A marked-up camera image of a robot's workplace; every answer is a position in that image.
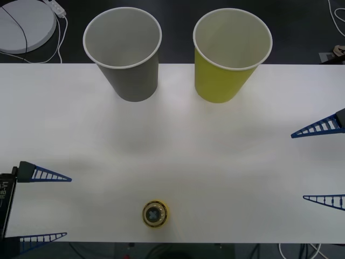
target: gray paper cup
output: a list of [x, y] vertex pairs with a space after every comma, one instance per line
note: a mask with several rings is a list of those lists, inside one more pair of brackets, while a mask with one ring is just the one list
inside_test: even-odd
[[131, 7], [99, 14], [88, 24], [82, 39], [88, 57], [127, 101], [143, 101], [156, 91], [161, 41], [158, 21]]

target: white table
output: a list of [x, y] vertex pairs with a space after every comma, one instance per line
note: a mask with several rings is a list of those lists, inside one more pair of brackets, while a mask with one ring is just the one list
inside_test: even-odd
[[[7, 237], [60, 241], [345, 243], [345, 135], [290, 135], [345, 107], [345, 66], [261, 65], [235, 98], [160, 65], [146, 101], [120, 99], [93, 64], [0, 65], [0, 172], [21, 160], [73, 179], [20, 183]], [[141, 219], [161, 199], [169, 223]]]

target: yellow paper cup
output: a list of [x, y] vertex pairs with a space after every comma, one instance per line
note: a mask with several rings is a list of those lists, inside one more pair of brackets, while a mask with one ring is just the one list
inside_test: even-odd
[[195, 25], [195, 89], [212, 103], [231, 100], [272, 50], [266, 24], [250, 12], [225, 8]]

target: paper cup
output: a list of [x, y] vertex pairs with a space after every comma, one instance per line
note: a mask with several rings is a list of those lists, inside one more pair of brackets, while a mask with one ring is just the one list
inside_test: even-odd
[[88, 57], [128, 101], [143, 101], [155, 92], [161, 41], [158, 21], [131, 7], [99, 14], [88, 24], [82, 39]]
[[232, 99], [272, 50], [272, 35], [257, 16], [218, 9], [195, 25], [195, 89], [212, 103]]

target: white wire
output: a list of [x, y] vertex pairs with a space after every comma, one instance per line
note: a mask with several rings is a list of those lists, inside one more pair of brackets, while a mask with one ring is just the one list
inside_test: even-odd
[[[278, 248], [279, 248], [279, 253], [280, 253], [281, 257], [283, 259], [286, 259], [286, 257], [282, 254], [282, 251], [281, 251], [281, 243], [279, 243]], [[310, 259], [314, 259], [318, 255], [318, 253], [320, 252], [321, 244], [319, 244], [318, 248], [316, 248], [316, 247], [314, 247], [314, 248], [316, 249], [316, 252], [315, 252], [315, 254]]]
[[24, 60], [24, 61], [30, 63], [30, 64], [44, 64], [44, 63], [49, 62], [49, 61], [55, 56], [55, 54], [56, 54], [56, 52], [57, 52], [57, 53], [59, 54], [60, 63], [62, 64], [63, 60], [62, 60], [62, 57], [61, 57], [61, 55], [60, 55], [60, 47], [61, 47], [61, 45], [62, 45], [62, 43], [63, 43], [64, 38], [65, 38], [66, 31], [67, 31], [67, 25], [68, 25], [67, 18], [66, 18], [65, 16], [64, 16], [64, 18], [66, 19], [66, 28], [65, 28], [65, 31], [64, 31], [63, 38], [62, 38], [62, 40], [61, 40], [61, 42], [60, 42], [60, 35], [61, 35], [60, 22], [59, 22], [58, 17], [55, 15], [55, 19], [56, 19], [56, 21], [58, 22], [58, 29], [59, 29], [58, 45], [57, 45], [57, 47], [56, 47], [56, 50], [55, 50], [54, 54], [53, 54], [48, 60], [43, 61], [43, 62], [30, 62], [30, 61], [28, 61], [28, 60], [26, 60], [26, 59], [23, 59], [23, 58], [21, 58], [21, 57], [19, 57], [19, 56], [16, 56], [16, 55], [12, 55], [12, 54], [5, 53], [5, 52], [2, 52], [2, 51], [0, 51], [0, 53], [1, 53], [1, 54], [4, 54], [4, 55], [7, 55], [7, 56], [14, 57], [14, 58], [19, 58], [19, 59], [21, 59], [21, 60]]
[[321, 251], [319, 251], [319, 254], [324, 258], [324, 259], [329, 259], [326, 255], [324, 255]]
[[[337, 23], [335, 22], [335, 19], [334, 19], [334, 17], [333, 17], [333, 13], [332, 13], [332, 9], [331, 9], [331, 7], [330, 7], [330, 0], [328, 0], [328, 6], [329, 6], [329, 12], [330, 12], [330, 15], [331, 15], [331, 17], [332, 17], [332, 20], [333, 20], [333, 22], [334, 22], [334, 24], [335, 24], [335, 27], [338, 29], [338, 31], [340, 32], [340, 34], [341, 34], [342, 36], [345, 37], [345, 34], [342, 33], [342, 31], [339, 29]], [[345, 22], [345, 20], [343, 20], [342, 18], [340, 18], [340, 17], [336, 14], [337, 10], [345, 10], [345, 8], [338, 8], [338, 9], [336, 9], [336, 10], [334, 11], [334, 15], [336, 16], [336, 18], [338, 18], [339, 20]]]
[[63, 59], [62, 59], [61, 54], [60, 54], [60, 47], [61, 47], [61, 45], [62, 45], [63, 42], [64, 42], [65, 35], [66, 35], [66, 31], [67, 31], [67, 27], [68, 27], [68, 20], [67, 20], [66, 16], [63, 16], [63, 18], [66, 20], [66, 27], [65, 27], [65, 31], [64, 31], [63, 38], [61, 39], [61, 43], [60, 43], [60, 45], [58, 45], [58, 55], [59, 55], [60, 63], [61, 63], [61, 64], [63, 63]]

